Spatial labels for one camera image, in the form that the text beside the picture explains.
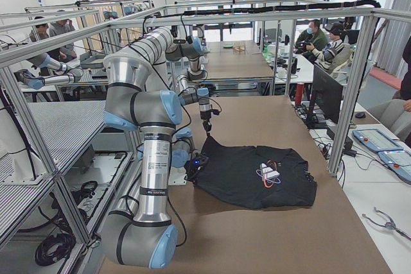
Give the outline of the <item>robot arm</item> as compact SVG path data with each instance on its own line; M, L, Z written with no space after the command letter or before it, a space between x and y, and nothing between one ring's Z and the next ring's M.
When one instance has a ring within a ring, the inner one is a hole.
M104 60L110 74L105 124L123 131L141 130L144 135L141 174L109 212L102 230L105 255L113 262L161 269L173 257L178 230L167 212L168 179L174 154L179 155L178 166L189 158L184 148L188 137L175 139L174 134L183 108L191 103L199 104L205 128L210 129L209 93L207 89L192 94L169 89L147 92L144 86L163 56L194 61L201 54L198 44L175 43L171 30L160 27Z
M166 52L166 58L171 62L177 62L186 58L189 67L185 73L178 76L177 81L180 87L180 98L184 105L198 103L200 118L207 136L210 136L212 129L212 115L218 115L220 110L213 108L207 87L191 88L188 83L200 81L207 76L201 58L206 54L206 40L201 27L197 28L198 36L186 35L184 39L174 38L171 47Z

